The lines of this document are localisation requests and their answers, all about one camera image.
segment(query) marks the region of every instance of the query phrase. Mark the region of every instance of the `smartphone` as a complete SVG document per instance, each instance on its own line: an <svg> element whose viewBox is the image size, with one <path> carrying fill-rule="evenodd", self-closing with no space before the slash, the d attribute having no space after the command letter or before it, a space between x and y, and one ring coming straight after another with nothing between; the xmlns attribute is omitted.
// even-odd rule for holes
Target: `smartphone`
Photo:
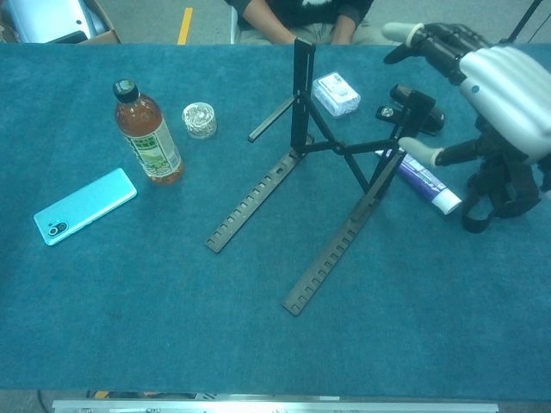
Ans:
<svg viewBox="0 0 551 413"><path fill-rule="evenodd" d="M136 188L118 168L34 215L42 238L54 245L136 196Z"/></svg>

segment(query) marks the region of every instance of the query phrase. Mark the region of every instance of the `chair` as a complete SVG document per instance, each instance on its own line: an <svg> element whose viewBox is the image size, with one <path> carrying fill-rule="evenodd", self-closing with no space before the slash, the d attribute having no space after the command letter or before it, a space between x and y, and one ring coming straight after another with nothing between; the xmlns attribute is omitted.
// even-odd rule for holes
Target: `chair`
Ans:
<svg viewBox="0 0 551 413"><path fill-rule="evenodd" d="M230 44L235 44L235 35L238 32L238 12L232 7L231 26L230 26Z"/></svg>

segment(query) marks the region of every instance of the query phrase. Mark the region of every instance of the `robot finger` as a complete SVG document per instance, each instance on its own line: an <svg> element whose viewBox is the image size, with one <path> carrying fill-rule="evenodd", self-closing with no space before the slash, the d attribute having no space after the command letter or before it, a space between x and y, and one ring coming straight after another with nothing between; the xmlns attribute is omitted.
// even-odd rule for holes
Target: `robot finger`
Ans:
<svg viewBox="0 0 551 413"><path fill-rule="evenodd" d="M427 62L443 76L449 78L452 84L463 81L464 76L459 70L459 62L465 53L461 49L450 46L436 36L425 37L419 42L414 39L412 48L418 55L424 56Z"/></svg>
<svg viewBox="0 0 551 413"><path fill-rule="evenodd" d="M464 24L455 24L454 26L458 34L460 34L462 38L468 39L468 41L472 43L476 47L476 49L492 46L488 40L486 40L483 36L476 33L468 26L465 26Z"/></svg>
<svg viewBox="0 0 551 413"><path fill-rule="evenodd" d="M424 27L431 36L437 37L461 54L467 54L481 48L480 43L474 40L460 25L431 23Z"/></svg>

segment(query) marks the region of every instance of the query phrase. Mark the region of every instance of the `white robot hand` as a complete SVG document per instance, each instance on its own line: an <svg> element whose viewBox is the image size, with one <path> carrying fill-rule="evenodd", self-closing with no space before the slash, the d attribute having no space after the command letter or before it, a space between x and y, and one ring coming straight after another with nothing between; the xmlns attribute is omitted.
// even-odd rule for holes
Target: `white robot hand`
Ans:
<svg viewBox="0 0 551 413"><path fill-rule="evenodd" d="M545 175L542 189L551 190L548 71L526 53L511 46L491 46L460 24L388 23L382 32L388 39L402 43L387 55L385 63L398 63L410 56L425 57L452 84L459 86L480 115L477 126L486 131L493 129L491 144L476 139L448 149L435 149L416 139L403 138L400 146L420 161L433 165L465 162L495 151L507 151L523 163L538 163Z"/></svg>

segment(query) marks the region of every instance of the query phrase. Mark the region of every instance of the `floor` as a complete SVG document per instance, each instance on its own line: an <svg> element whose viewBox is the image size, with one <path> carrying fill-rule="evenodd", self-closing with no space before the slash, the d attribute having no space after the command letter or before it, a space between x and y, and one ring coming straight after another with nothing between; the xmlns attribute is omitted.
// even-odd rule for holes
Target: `floor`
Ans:
<svg viewBox="0 0 551 413"><path fill-rule="evenodd" d="M176 44L184 10L192 8L185 44L227 44L230 42L230 7L224 0L98 0L124 43ZM460 22L497 42L509 37L530 0L374 0L368 20L375 27L385 22ZM517 43L530 40L551 13L551 2L539 9L518 35ZM530 40L551 42L551 21ZM44 391L47 407L54 399L85 398L85 391ZM551 403L500 403L504 413L543 413ZM0 412L41 412L36 391L0 391Z"/></svg>

